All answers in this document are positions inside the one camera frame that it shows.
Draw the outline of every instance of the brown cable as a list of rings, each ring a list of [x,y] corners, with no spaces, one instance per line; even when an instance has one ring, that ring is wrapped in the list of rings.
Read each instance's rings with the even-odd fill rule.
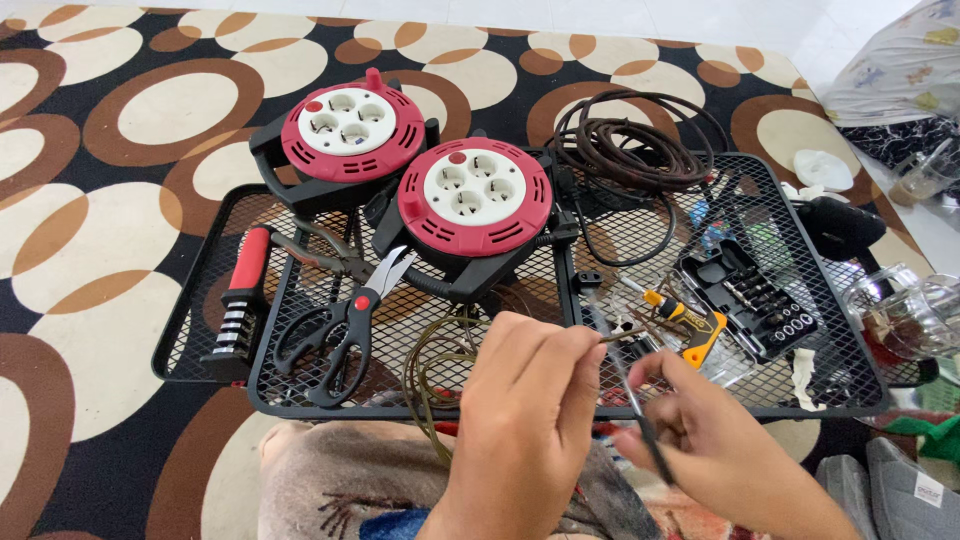
[[[713,169],[713,147],[709,139],[693,121],[685,122],[697,138],[703,143],[707,163],[694,156],[680,141],[661,130],[632,122],[627,118],[590,118],[590,107],[606,101],[623,99],[645,99],[676,114],[683,121],[689,120],[676,106],[694,110],[705,118],[711,128],[720,136],[721,151],[729,151],[727,136],[720,123],[700,107],[675,96],[656,92],[640,92],[630,89],[613,89],[600,92],[588,100],[581,101],[557,123],[552,142],[560,159],[567,165],[583,171],[587,175],[607,178],[629,189],[639,189],[660,193],[663,191],[686,191],[704,181]],[[573,114],[579,112],[576,128],[568,129]],[[614,135],[626,137],[620,145],[613,142]],[[636,149],[625,150],[623,146],[630,140],[641,144],[660,157],[661,163],[648,164]],[[621,194],[627,198],[634,195]]]

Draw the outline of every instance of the tile floor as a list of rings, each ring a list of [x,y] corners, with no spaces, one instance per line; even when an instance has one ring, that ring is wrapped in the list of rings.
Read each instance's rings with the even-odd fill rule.
[[[68,0],[449,22],[750,45],[787,55],[825,90],[870,36],[917,0]],[[0,18],[22,1],[0,2]]]

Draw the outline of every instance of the patterned rug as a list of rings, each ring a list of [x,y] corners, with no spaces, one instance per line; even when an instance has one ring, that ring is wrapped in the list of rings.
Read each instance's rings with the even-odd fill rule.
[[[784,56],[749,47],[244,12],[34,5],[0,25],[0,538],[253,538],[256,442],[278,420],[243,391],[161,383],[157,338],[220,199],[259,183],[247,139],[308,91],[371,66],[444,140],[542,145],[615,87],[705,107],[781,180],[797,150],[916,250]],[[643,100],[605,103],[676,135]],[[690,134],[684,129],[684,142]],[[798,459],[818,423],[790,422]],[[83,534],[63,531],[84,531]]]

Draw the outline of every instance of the wire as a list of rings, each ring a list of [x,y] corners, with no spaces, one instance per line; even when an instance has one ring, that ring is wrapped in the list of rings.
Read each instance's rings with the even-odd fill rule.
[[[640,264],[662,253],[669,246],[677,229],[676,211],[663,192],[687,192],[690,188],[702,184],[704,178],[713,169],[713,147],[704,132],[692,121],[687,124],[703,142],[707,153],[706,163],[694,156],[680,141],[652,126],[631,122],[626,118],[589,117],[590,107],[597,103],[637,98],[651,101],[673,112],[684,121],[689,118],[674,104],[696,111],[720,135],[722,151],[729,150],[727,136],[712,115],[684,99],[667,94],[629,89],[607,90],[581,101],[564,114],[557,123],[553,137],[545,145],[549,146],[552,143],[563,163],[583,173],[584,187],[597,203],[612,211],[624,209],[605,201],[606,197],[600,196],[595,191],[599,188],[607,195],[631,203],[649,203],[655,198],[659,199],[667,211],[669,221],[660,243],[638,257],[612,260],[602,256],[594,246],[587,227],[587,219],[580,204],[580,195],[575,186],[570,190],[571,192],[567,195],[572,199],[577,211],[580,229],[590,253],[600,263],[614,268]],[[570,119],[577,111],[580,113],[578,125],[574,129],[569,129]],[[614,135],[624,138],[619,144],[614,144],[612,140]],[[639,142],[640,146],[627,150],[625,147],[631,141]],[[599,180],[601,178],[609,179],[632,191],[615,189],[601,182]]]
[[[440,441],[434,426],[434,410],[452,410],[460,407],[460,399],[445,390],[438,390],[430,385],[428,373],[443,362],[473,364],[476,362],[479,347],[473,341],[472,329],[486,327],[490,321],[461,316],[468,314],[467,307],[452,308],[447,316],[434,321],[420,334],[417,343],[407,354],[403,362],[403,377],[400,383],[403,391],[403,400],[410,410],[410,416],[420,431],[430,439],[430,444],[440,461],[449,467],[453,453]],[[463,340],[449,335],[437,335],[443,327],[456,325],[462,327],[467,337]],[[600,343],[610,343],[646,331],[636,328],[604,337]],[[452,346],[455,352],[439,353],[435,356],[423,357],[422,351],[431,344],[444,343]]]
[[[587,175],[607,178],[630,189],[651,192],[686,191],[700,184],[713,169],[713,147],[695,122],[685,122],[685,125],[690,126],[703,143],[707,154],[706,163],[694,156],[680,141],[653,126],[632,122],[627,118],[589,117],[590,107],[597,103],[637,98],[651,101],[683,121],[690,118],[677,109],[676,105],[694,110],[706,119],[719,135],[721,151],[729,151],[730,144],[723,128],[716,118],[705,110],[671,95],[626,88],[600,92],[575,105],[557,123],[553,138],[547,144],[554,144],[555,152],[565,164]],[[577,127],[571,130],[568,128],[569,122],[577,112],[580,113],[579,122]],[[623,136],[625,140],[619,145],[614,144],[614,135]],[[624,147],[631,140],[640,143],[639,150],[650,151],[650,157],[660,158],[660,163],[648,164],[637,148],[626,150]],[[572,148],[567,146],[570,143],[574,145]]]
[[[590,254],[593,255],[593,258],[597,259],[597,261],[600,262],[601,264],[606,264],[607,266],[612,266],[614,268],[623,268],[625,266],[633,266],[635,264],[640,264],[641,262],[650,260],[651,258],[654,258],[660,253],[662,253],[663,250],[665,250],[666,247],[670,245],[670,240],[673,239],[673,233],[677,229],[677,213],[673,209],[673,205],[670,204],[670,202],[667,200],[665,195],[663,195],[662,193],[657,193],[656,196],[657,198],[660,199],[661,202],[663,202],[663,205],[666,207],[667,217],[669,218],[669,223],[667,224],[666,232],[663,234],[663,239],[660,240],[660,243],[657,244],[657,246],[654,247],[654,249],[648,251],[647,253],[639,257],[628,258],[625,260],[611,260],[600,255],[600,252],[598,252],[597,249],[593,246],[593,240],[590,238],[589,229],[587,227],[587,219],[584,217],[583,209],[580,208],[580,201],[577,199],[574,199],[573,206],[577,210],[578,221],[580,221],[580,231],[584,235],[584,242],[587,243],[587,249],[590,250]]]

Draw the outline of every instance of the screwdriver bit set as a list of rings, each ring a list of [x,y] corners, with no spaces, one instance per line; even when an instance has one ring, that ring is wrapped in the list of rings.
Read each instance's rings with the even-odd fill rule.
[[[707,260],[681,259],[678,270],[697,296],[729,319],[728,328],[764,364],[818,329],[816,318],[765,276],[733,240]]]

